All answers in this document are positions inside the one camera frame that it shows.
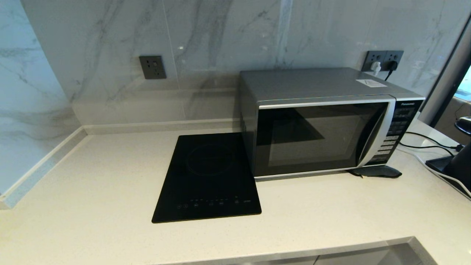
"baseboard trim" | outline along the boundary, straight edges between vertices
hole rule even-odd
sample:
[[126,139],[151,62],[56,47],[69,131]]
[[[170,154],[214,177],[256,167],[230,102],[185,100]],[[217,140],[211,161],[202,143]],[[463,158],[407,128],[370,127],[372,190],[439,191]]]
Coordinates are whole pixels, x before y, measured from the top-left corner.
[[26,174],[24,174],[10,189],[0,196],[0,210],[13,208],[23,198],[38,181],[43,178],[59,161],[62,160],[80,141],[87,136],[87,132],[81,126]]
[[186,131],[204,129],[238,129],[239,119],[213,119],[178,122],[138,123],[138,124],[107,124],[84,125],[83,128],[89,135],[115,134],[115,133],[148,133],[161,131]]

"microwave door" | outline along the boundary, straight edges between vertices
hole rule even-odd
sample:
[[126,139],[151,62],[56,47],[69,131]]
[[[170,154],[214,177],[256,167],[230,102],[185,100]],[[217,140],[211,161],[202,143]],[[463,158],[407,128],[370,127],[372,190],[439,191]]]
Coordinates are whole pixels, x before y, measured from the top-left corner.
[[255,175],[357,167],[387,106],[375,102],[261,109]]

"microwave window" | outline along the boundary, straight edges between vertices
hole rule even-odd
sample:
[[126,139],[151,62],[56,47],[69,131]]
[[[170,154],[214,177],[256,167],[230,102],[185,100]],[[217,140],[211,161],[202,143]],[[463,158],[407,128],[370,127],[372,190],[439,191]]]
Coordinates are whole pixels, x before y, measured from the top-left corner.
[[368,116],[275,120],[268,166],[350,158]]

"label sticker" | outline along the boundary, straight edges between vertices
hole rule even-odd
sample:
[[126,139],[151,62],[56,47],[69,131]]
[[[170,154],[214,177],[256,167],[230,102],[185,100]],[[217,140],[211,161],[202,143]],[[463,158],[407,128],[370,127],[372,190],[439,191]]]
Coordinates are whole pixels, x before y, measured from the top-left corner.
[[357,81],[369,87],[387,87],[387,85],[381,84],[372,79],[357,79]]

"microwave control panel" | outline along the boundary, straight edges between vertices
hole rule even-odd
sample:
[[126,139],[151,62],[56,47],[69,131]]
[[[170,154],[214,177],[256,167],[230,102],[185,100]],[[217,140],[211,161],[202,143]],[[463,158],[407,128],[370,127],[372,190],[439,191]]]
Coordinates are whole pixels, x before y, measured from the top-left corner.
[[415,114],[419,110],[422,100],[396,101],[394,115],[386,138],[383,140],[382,146],[376,151],[376,154],[366,164],[384,165],[391,157],[392,152],[396,149],[404,136],[407,128],[412,122]]

